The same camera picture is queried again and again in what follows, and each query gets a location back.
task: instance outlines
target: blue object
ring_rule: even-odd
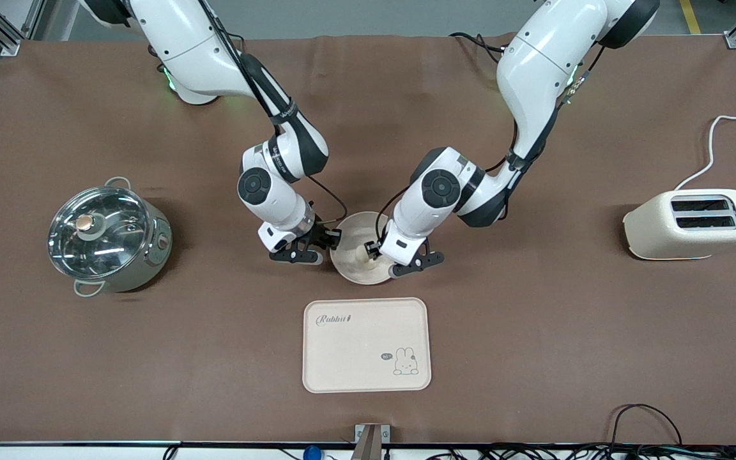
[[[322,451],[318,446],[310,445],[303,451],[303,460],[322,460]]]

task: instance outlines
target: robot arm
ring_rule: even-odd
[[[517,139],[498,174],[452,148],[430,151],[411,175],[371,256],[384,254],[400,277],[442,262],[427,236],[456,213],[470,227],[487,227],[507,211],[509,196],[543,152],[558,110],[558,97],[593,44],[622,47],[641,34],[660,0],[549,0],[519,30],[503,52],[496,79],[517,125]],[[425,245],[425,254],[420,248]]]
[[[218,96],[257,99],[275,135],[249,148],[240,163],[238,195],[263,221],[261,241],[280,262],[319,264],[309,245],[333,247],[327,230],[290,183],[317,174],[328,160],[319,131],[298,110],[266,67],[238,52],[205,0],[79,0],[99,23],[146,36],[184,102],[201,105]]]

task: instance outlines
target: stainless steel pot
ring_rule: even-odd
[[[120,181],[126,187],[114,185]],[[50,224],[47,251],[53,266],[74,280],[73,291],[93,297],[149,282],[169,259],[172,232],[160,210],[116,177],[61,207]],[[84,293],[84,286],[94,290]]]

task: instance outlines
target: black joint cap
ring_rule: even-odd
[[[417,168],[414,169],[413,174],[411,174],[411,184],[417,181],[417,179],[426,171],[427,168],[430,167],[430,165],[433,164],[434,161],[441,155],[442,152],[445,151],[447,148],[435,148],[432,149],[432,151],[427,152],[424,155],[424,158],[420,163],[417,165]]]
[[[252,168],[244,172],[237,181],[237,194],[249,204],[261,204],[266,201],[268,191],[272,187],[272,178],[263,168]]]
[[[599,43],[608,49],[619,49],[625,46],[636,37],[643,26],[646,26],[660,7],[661,0],[634,0],[621,19],[604,35],[604,38],[601,38]]]
[[[422,197],[432,208],[453,206],[461,196],[459,180],[450,171],[433,169],[422,179]]]
[[[129,27],[127,21],[131,14],[121,0],[87,0],[87,6],[93,15],[108,24],[124,24]]]

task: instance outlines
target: table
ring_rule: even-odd
[[[432,148],[492,165],[509,145],[495,65],[467,42],[247,46],[324,133],[316,177],[351,212],[379,209]],[[0,440],[348,440],[355,423],[386,422],[397,442],[591,441],[619,404],[646,402],[687,443],[736,443],[736,247],[644,262],[621,230],[704,164],[718,114],[736,114],[736,50],[721,37],[608,50],[506,222],[452,217],[432,237],[443,265],[357,286],[330,263],[266,256],[234,191],[240,154],[270,134],[257,102],[179,102],[143,43],[25,42],[0,63]],[[736,123],[716,137],[693,187],[736,187]],[[169,217],[172,258],[146,289],[82,300],[47,260],[50,218],[119,174]],[[308,182],[298,191],[335,215]],[[304,390],[307,303],[391,296],[429,308],[430,387]],[[621,433],[672,442],[640,412]]]

